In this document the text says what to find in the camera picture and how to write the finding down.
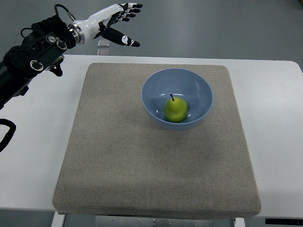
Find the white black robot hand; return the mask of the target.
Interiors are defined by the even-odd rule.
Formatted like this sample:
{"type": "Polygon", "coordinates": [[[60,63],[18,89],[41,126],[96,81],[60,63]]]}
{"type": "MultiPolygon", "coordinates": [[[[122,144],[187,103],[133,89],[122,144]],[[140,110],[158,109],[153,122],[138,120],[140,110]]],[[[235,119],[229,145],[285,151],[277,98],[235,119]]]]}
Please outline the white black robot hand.
{"type": "Polygon", "coordinates": [[[86,20],[74,20],[68,25],[76,44],[85,44],[91,39],[103,37],[115,44],[139,47],[139,42],[113,29],[111,26],[118,22],[128,22],[142,8],[139,3],[113,4],[91,15],[86,20]]]}

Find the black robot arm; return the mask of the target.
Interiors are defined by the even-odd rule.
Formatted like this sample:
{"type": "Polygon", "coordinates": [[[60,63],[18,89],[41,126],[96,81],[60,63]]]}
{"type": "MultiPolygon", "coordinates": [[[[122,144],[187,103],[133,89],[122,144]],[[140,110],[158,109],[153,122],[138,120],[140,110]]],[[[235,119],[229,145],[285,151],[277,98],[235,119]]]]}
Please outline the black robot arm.
{"type": "Polygon", "coordinates": [[[14,46],[0,63],[0,106],[13,97],[24,96],[31,80],[44,70],[62,76],[63,53],[76,46],[77,36],[59,13],[29,27],[31,33],[14,46]]]}

